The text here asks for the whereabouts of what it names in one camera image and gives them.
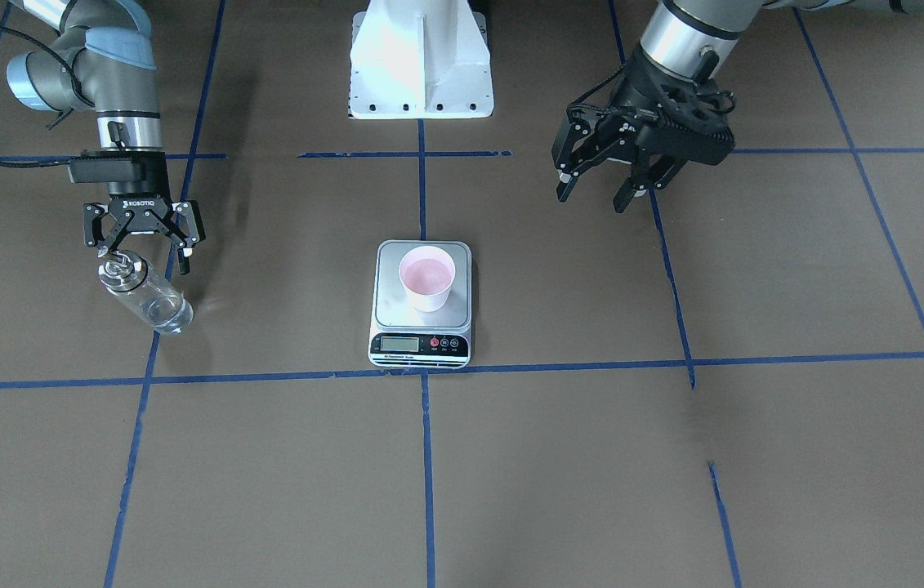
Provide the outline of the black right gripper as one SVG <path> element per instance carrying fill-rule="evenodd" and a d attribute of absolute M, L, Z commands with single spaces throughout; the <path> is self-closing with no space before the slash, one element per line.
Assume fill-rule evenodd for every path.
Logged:
<path fill-rule="evenodd" d="M 129 234 L 161 234 L 176 249 L 179 275 L 190 272 L 193 250 L 205 239 L 203 213 L 194 200 L 173 203 L 170 207 L 166 153 L 162 150 L 108 152 L 141 168 L 140 178 L 127 181 L 117 176 L 107 183 L 108 205 L 88 203 L 83 206 L 83 239 L 107 256 L 118 249 Z"/>

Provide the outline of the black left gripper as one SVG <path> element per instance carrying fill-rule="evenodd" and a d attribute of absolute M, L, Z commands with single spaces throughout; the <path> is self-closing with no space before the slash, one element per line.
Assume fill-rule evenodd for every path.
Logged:
<path fill-rule="evenodd" d="M 551 147 L 559 175 L 556 200 L 569 200 L 578 179 L 596 165 L 630 164 L 629 178 L 614 196 L 619 214 L 650 189 L 664 189 L 687 163 L 722 163 L 735 147 L 728 114 L 737 100 L 713 81 L 718 62 L 715 50 L 708 49 L 697 60 L 694 78 L 686 79 L 654 63 L 644 50 L 634 50 L 593 87 L 593 93 L 610 89 L 606 105 L 564 115 Z"/>

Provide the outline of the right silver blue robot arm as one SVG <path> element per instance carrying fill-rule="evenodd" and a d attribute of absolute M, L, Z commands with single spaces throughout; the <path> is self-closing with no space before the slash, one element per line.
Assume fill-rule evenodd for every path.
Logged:
<path fill-rule="evenodd" d="M 152 25 L 134 1 L 20 1 L 17 6 L 57 33 L 40 49 L 7 64 L 7 85 L 22 105 L 59 115 L 92 111 L 99 149 L 69 160 L 77 184 L 103 184 L 106 204 L 92 203 L 85 245 L 100 256 L 134 234 L 161 234 L 177 250 L 179 272 L 203 242 L 193 201 L 174 203 L 167 178 L 158 67 Z"/>

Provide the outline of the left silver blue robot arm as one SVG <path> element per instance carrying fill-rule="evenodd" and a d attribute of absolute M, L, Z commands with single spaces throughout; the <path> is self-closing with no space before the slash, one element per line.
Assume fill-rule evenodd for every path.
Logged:
<path fill-rule="evenodd" d="M 728 115 L 734 93 L 716 75 L 757 15 L 793 8 L 825 11 L 836 1 L 659 1 L 633 52 L 600 83 L 606 105 L 590 104 L 593 87 L 566 107 L 551 148 L 556 198 L 569 200 L 596 165 L 626 164 L 614 196 L 625 212 L 634 198 L 666 189 L 686 164 L 718 165 L 735 147 Z"/>

